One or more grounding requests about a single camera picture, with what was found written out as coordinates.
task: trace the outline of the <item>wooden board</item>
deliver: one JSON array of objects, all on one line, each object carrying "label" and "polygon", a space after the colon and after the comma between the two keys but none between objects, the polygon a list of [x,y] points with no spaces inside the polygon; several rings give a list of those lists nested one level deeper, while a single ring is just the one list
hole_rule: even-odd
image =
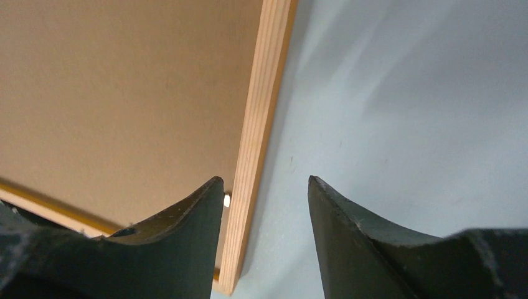
[{"label": "wooden board", "polygon": [[222,176],[233,198],[214,288],[232,293],[294,11],[283,0],[0,2],[0,177],[43,197],[0,195],[87,231],[93,219],[138,222]]}]

